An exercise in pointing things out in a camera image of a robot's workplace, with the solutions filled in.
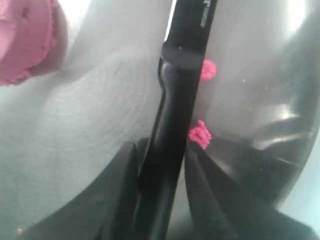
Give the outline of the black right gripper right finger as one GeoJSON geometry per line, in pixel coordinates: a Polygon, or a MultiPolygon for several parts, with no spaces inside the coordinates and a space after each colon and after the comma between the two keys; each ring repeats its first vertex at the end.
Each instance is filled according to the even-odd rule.
{"type": "Polygon", "coordinates": [[[280,213],[230,178],[189,142],[185,181],[190,212],[204,240],[318,240],[309,226],[280,213]]]}

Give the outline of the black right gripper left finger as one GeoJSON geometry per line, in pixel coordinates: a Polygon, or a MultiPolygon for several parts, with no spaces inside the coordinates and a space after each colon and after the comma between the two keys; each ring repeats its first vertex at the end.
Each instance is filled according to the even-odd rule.
{"type": "Polygon", "coordinates": [[[24,240],[129,240],[148,143],[126,141],[77,197],[22,233],[24,240]]]}

